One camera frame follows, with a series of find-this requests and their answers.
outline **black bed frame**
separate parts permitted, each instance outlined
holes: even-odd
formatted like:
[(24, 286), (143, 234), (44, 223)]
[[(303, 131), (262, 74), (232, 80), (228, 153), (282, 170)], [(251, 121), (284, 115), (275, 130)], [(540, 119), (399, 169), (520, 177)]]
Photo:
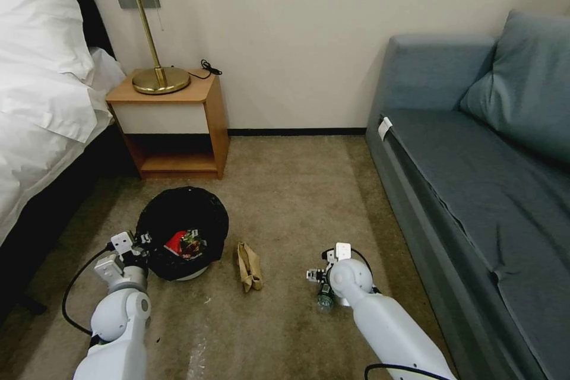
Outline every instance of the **black bed frame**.
[[(83, 15), (87, 46), (102, 48), (114, 56), (95, 1), (77, 1)], [(26, 204), (16, 225), (0, 246), (0, 278), (4, 288), (0, 300), (0, 325), (17, 302), (35, 313), (45, 310), (41, 303), (26, 295), (26, 286), (98, 178), (118, 171), (131, 172), (132, 165), (121, 135), (116, 125), (112, 125)], [(37, 239), (34, 239), (33, 250), (30, 251), (26, 242), (34, 236)]]

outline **beige carpet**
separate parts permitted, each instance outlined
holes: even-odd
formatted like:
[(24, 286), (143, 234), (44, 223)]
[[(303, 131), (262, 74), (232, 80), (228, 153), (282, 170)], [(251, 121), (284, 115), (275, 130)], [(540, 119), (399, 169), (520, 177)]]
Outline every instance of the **beige carpet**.
[[(33, 317), (15, 308), (0, 328), (0, 378), (69, 379), (88, 337), (59, 311), (65, 287), (108, 238), (135, 228), (161, 190), (203, 187), (226, 206), (230, 232), (222, 259), (200, 278), (150, 276), (148, 380), (361, 379), (377, 362), (350, 309), (323, 315), (305, 271), (320, 253), (350, 242), (368, 258), (376, 285), (394, 296), (445, 346), (363, 137), (232, 138), (223, 180), (102, 179), (37, 272), (28, 294), (48, 305)], [(244, 294), (236, 243), (261, 256), (265, 287)], [(91, 269), (78, 280), (69, 312), (88, 326), (106, 288)], [(370, 377), (389, 378), (386, 373)]]

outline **white bedsheet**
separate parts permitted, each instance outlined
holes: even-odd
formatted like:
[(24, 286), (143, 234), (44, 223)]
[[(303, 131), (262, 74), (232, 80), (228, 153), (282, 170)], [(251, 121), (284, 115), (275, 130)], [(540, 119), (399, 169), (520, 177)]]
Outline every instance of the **white bedsheet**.
[(105, 95), (125, 75), (101, 49), (91, 51), (95, 73), (90, 96), (97, 125), (86, 143), (47, 131), (24, 118), (0, 112), (0, 245), (28, 201), (50, 185), (111, 122)]

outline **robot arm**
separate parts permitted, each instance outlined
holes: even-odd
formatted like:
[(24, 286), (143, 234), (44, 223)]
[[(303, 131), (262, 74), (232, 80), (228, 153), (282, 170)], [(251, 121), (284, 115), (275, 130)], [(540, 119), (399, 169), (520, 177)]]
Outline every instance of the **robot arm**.
[(113, 236), (111, 242), (119, 255), (104, 257), (95, 266), (95, 272), (107, 282), (109, 293), (93, 312), (92, 346), (75, 370), (74, 380), (146, 377), (144, 331), (151, 312), (145, 293), (147, 273), (129, 233)]
[[(441, 351), (419, 327), (404, 308), (393, 298), (372, 293), (372, 274), (368, 267), (350, 257), (350, 245), (344, 245), (342, 258), (331, 263), (324, 278), (328, 278), (332, 290), (339, 298), (346, 299), (353, 308), (356, 326), (376, 353), (378, 358), (389, 364), (423, 370), (440, 378), (455, 380)], [(346, 257), (346, 245), (349, 255)], [(307, 278), (315, 276), (307, 272)], [(425, 380), (420, 373), (389, 369), (395, 380)]]

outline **brass lamp base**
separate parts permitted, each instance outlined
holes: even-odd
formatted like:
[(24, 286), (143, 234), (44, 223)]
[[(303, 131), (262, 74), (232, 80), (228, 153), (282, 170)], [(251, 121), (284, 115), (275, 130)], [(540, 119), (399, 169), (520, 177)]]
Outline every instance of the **brass lamp base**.
[(184, 89), (190, 84), (190, 75), (181, 68), (167, 67), (146, 69), (135, 74), (132, 86), (137, 92), (148, 95), (162, 95)]

